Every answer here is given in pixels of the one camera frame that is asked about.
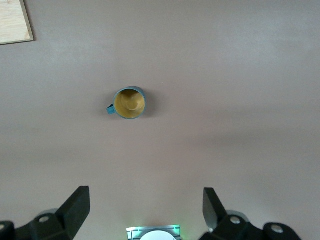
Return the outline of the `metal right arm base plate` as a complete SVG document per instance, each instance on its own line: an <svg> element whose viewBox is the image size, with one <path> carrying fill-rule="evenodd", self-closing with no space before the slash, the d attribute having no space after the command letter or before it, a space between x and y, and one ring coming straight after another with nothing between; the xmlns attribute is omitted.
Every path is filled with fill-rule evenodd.
<svg viewBox="0 0 320 240"><path fill-rule="evenodd" d="M128 227L127 240L182 240L180 225Z"/></svg>

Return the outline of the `brown table mat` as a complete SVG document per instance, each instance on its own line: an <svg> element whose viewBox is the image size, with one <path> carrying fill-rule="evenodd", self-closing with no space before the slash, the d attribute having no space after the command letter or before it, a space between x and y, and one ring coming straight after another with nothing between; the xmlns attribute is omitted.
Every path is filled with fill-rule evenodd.
<svg viewBox="0 0 320 240"><path fill-rule="evenodd" d="M320 0L25 0L0 46L0 221L90 188L75 240L207 230L203 189L320 240ZM109 115L141 88L136 119Z"/></svg>

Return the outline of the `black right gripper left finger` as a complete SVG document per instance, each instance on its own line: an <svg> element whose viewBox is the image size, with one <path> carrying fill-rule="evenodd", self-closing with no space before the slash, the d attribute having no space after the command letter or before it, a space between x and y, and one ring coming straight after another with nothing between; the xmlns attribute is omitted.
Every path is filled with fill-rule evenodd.
<svg viewBox="0 0 320 240"><path fill-rule="evenodd" d="M44 211L16 228L0 221L0 240L73 240L90 213L90 188L80 186L58 209Z"/></svg>

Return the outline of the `wooden cutting board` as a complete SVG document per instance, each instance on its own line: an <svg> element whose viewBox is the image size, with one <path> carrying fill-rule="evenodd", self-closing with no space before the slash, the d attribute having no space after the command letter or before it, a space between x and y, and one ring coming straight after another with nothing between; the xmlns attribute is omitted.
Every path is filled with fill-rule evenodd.
<svg viewBox="0 0 320 240"><path fill-rule="evenodd" d="M0 0L0 45L34 40L24 0Z"/></svg>

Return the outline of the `teal cup with yellow inside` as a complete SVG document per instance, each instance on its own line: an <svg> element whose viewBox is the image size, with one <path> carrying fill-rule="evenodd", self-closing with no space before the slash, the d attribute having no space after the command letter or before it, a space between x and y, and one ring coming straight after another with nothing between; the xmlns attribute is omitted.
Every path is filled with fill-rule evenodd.
<svg viewBox="0 0 320 240"><path fill-rule="evenodd" d="M128 86L119 90L112 104L106 108L109 115L117 114L123 119L133 120L142 116L147 107L144 91L137 86Z"/></svg>

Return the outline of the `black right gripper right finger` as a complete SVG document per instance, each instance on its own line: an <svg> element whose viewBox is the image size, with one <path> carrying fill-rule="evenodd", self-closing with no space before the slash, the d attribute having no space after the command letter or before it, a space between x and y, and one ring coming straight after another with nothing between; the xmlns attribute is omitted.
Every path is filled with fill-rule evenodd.
<svg viewBox="0 0 320 240"><path fill-rule="evenodd" d="M202 213L208 232L199 240L302 240L288 225L268 222L262 229L235 210L226 210L216 191L203 189Z"/></svg>

